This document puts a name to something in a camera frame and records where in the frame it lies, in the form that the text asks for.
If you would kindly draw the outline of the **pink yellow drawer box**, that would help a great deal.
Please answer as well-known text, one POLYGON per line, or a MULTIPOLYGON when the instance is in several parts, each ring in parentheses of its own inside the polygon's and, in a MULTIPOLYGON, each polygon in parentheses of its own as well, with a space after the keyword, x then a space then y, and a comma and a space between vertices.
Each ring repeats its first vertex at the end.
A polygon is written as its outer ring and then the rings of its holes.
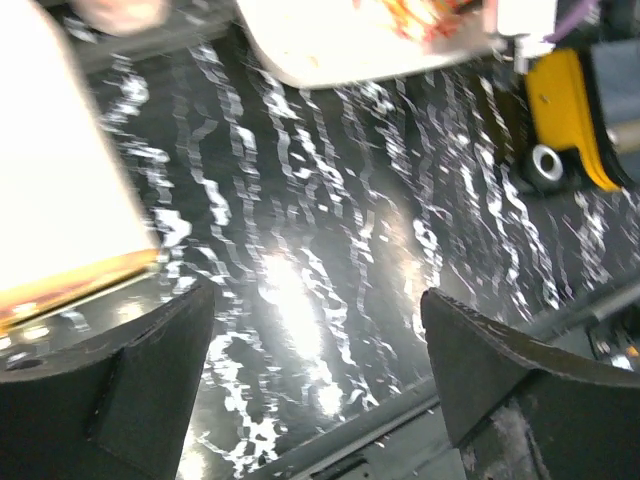
POLYGON ((34 1, 1 6, 1 327, 151 270, 157 237, 64 32, 34 1))

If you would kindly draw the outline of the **white plastic tray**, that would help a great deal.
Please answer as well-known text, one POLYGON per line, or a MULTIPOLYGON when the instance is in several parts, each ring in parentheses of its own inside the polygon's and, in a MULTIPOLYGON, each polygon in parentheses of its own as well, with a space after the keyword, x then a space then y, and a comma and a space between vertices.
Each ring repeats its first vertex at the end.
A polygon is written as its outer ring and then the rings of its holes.
POLYGON ((264 69, 301 89, 411 75, 505 47, 483 32, 478 12, 451 37, 421 46, 393 33, 373 1, 356 9, 350 1, 244 0, 237 9, 264 69))

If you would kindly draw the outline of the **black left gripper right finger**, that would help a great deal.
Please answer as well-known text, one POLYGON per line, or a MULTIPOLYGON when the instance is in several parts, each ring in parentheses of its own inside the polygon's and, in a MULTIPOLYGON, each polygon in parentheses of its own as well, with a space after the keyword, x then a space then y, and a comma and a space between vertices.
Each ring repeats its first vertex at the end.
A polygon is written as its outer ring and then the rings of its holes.
POLYGON ((636 479, 639 376, 548 345, 437 289, 421 318, 469 479, 636 479))

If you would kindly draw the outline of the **yellow Pikachu suitcase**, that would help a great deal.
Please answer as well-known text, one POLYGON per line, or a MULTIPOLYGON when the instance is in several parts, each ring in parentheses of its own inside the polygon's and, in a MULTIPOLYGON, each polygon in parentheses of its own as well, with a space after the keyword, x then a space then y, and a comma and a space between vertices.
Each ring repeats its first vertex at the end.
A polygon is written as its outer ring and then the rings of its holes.
POLYGON ((639 184, 639 41, 562 48, 524 77, 534 138, 509 169, 524 194, 639 184))

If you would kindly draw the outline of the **orange floral cloth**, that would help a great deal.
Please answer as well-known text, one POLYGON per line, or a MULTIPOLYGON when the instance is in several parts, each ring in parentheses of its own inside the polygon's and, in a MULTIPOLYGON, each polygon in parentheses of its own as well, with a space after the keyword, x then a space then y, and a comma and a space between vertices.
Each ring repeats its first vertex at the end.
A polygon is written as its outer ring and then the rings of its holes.
POLYGON ((454 35, 463 16, 482 6, 482 1, 378 0, 353 1, 356 11, 402 39, 426 44, 454 35))

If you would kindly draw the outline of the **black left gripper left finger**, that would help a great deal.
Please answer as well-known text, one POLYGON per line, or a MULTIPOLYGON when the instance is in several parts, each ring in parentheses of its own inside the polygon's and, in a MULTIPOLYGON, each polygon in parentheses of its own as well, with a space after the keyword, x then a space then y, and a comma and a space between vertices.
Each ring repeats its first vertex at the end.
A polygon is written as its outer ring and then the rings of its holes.
POLYGON ((197 283, 136 320, 1 372, 4 479, 172 479, 211 341, 197 283))

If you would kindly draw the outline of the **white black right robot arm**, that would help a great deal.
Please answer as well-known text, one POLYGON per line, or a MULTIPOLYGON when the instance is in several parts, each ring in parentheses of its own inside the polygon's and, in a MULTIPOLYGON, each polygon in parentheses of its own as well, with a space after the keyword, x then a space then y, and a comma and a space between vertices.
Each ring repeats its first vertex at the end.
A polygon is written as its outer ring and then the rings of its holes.
POLYGON ((518 74, 586 23, 622 36, 639 29, 637 1, 485 1, 485 33, 506 43, 497 55, 518 74))

